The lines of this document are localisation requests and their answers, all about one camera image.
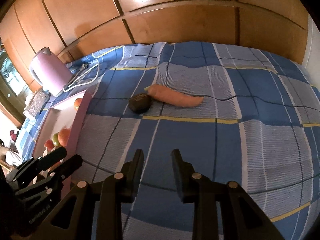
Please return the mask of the small red tomato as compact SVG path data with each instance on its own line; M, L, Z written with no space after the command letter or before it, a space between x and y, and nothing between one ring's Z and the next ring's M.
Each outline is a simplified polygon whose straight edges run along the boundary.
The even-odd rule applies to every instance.
M51 139L48 139L44 143L44 148L47 150L47 152L51 152L55 148L55 145Z

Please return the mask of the green apple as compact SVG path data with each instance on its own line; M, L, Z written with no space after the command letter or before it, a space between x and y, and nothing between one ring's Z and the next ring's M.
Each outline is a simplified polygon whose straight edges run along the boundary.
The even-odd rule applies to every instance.
M59 139L58 139L58 135L59 135L58 132L53 135L52 142L53 142L54 146L58 146L60 144Z

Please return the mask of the large orange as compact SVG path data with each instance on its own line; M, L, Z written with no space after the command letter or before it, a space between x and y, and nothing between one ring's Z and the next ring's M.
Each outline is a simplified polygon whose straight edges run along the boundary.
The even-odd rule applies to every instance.
M59 143L60 143L60 145L62 147L66 147L67 146L67 142L68 142L70 133L71 133L71 129L70 128L63 128L59 132L58 139L59 139Z

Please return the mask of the small tangerine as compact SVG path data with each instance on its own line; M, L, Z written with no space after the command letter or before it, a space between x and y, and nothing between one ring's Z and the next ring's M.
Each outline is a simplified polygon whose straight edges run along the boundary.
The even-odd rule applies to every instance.
M73 107L74 107L74 109L75 109L76 111L79 109L81 102L82 102L82 98L77 98L77 99L74 101Z

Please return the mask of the dark brown mangosteen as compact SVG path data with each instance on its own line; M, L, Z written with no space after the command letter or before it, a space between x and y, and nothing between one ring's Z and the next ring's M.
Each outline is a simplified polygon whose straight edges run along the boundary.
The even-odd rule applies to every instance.
M129 99L128 107L135 114L147 112L152 105L152 97L147 93L137 94Z

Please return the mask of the orange carrot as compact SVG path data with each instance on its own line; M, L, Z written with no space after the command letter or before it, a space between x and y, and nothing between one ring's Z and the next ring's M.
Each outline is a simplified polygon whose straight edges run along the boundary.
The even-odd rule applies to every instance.
M144 90L153 99L176 107L196 107L203 102L202 96L188 96L158 84L150 85Z

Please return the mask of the red object on floor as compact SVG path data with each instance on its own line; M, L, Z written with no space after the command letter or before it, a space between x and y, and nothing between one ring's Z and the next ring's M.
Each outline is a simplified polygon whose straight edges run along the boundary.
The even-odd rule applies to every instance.
M19 130L10 130L10 138L13 142L16 142L19 133Z

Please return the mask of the pink white shallow tray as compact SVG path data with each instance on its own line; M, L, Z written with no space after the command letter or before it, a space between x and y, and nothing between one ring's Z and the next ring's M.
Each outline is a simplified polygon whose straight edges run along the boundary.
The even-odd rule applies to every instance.
M43 156L44 143L48 139L52 139L55 133L66 129L69 130L69 137L66 141L67 155L54 167L75 155L82 124L92 96L93 90L88 88L54 104L49 109L35 142L34 158Z

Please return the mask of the silver ornate tissue box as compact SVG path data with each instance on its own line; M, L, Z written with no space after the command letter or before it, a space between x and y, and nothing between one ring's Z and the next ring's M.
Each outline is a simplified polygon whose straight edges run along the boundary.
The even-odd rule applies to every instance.
M38 89L24 108L23 114L31 120L35 120L43 111L45 104L51 97L51 93L42 88Z

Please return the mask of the blue plaid tablecloth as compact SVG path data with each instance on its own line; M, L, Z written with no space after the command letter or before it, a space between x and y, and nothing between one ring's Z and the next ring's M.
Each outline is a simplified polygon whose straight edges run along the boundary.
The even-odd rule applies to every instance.
M143 150L138 196L122 209L125 239L191 239L193 207L180 201L172 172L176 148L212 181L239 183L285 239L307 235L319 215L319 90L303 66L205 42L105 48L67 67L84 64L79 88L25 120L18 151L29 159L50 107L95 85L76 148L84 163L73 179L102 181ZM152 98L147 112L133 113L129 99L153 84L203 102L176 107Z

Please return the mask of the pink electric kettle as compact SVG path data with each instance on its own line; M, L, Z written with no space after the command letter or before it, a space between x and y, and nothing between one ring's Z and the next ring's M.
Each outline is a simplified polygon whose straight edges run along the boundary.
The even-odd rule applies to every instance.
M29 72L34 80L54 97L63 92L63 88L73 77L70 70L49 47L44 47L35 54L29 65Z

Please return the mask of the wooden wall cabinet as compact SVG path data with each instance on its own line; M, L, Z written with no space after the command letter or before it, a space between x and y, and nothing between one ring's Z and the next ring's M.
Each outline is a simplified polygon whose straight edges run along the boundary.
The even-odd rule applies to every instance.
M262 49L302 63L308 12L300 0L8 0L1 41L29 88L43 47L63 62L124 44L202 41Z

